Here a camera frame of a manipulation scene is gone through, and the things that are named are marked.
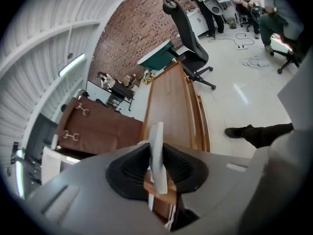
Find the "brick wall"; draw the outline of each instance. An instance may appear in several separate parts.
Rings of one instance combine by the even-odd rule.
[[[177,0],[187,10],[196,8],[190,0]],[[162,10],[162,0],[125,0],[110,18],[99,39],[89,70],[89,81],[100,85],[98,71],[122,80],[127,74],[144,72],[138,60],[159,44],[171,39],[181,44],[171,18]]]

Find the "white cabinet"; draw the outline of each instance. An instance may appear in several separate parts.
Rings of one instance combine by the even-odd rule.
[[[204,16],[201,14],[201,11],[198,11],[198,9],[189,12],[187,17],[196,36],[199,36],[209,30]]]

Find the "office chair headrest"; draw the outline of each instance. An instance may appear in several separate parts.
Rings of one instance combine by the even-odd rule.
[[[163,11],[170,15],[174,9],[177,9],[177,2],[175,0],[163,0]]]

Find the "black pants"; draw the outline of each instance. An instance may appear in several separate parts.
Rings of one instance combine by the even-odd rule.
[[[253,16],[251,15],[250,11],[249,11],[246,7],[244,7],[242,4],[239,4],[238,7],[239,7],[239,11],[240,11],[240,14],[241,14],[241,15],[246,15],[246,16],[248,16],[248,22],[249,22],[249,24],[252,24],[252,25],[253,25],[253,31],[254,31],[254,33],[255,33],[255,34],[259,34],[259,33],[260,33],[259,22],[256,21],[255,19],[258,19],[258,17],[259,17],[260,15],[257,14],[257,13],[252,13],[253,16],[254,16],[254,18],[253,18]]]
[[[208,33],[209,34],[214,34],[215,33],[215,26],[214,26],[214,21],[213,18],[216,21],[216,24],[218,26],[218,31],[222,32],[224,31],[224,22],[221,16],[213,14],[204,4],[198,4],[201,13],[203,14],[207,27],[209,28]]]
[[[270,146],[277,137],[289,133],[292,130],[292,123],[258,128],[245,127],[243,129],[243,138],[256,148],[260,148]]]

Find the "power strip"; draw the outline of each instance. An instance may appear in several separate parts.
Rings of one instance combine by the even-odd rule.
[[[248,49],[248,47],[237,46],[237,50],[243,50],[243,49]]]

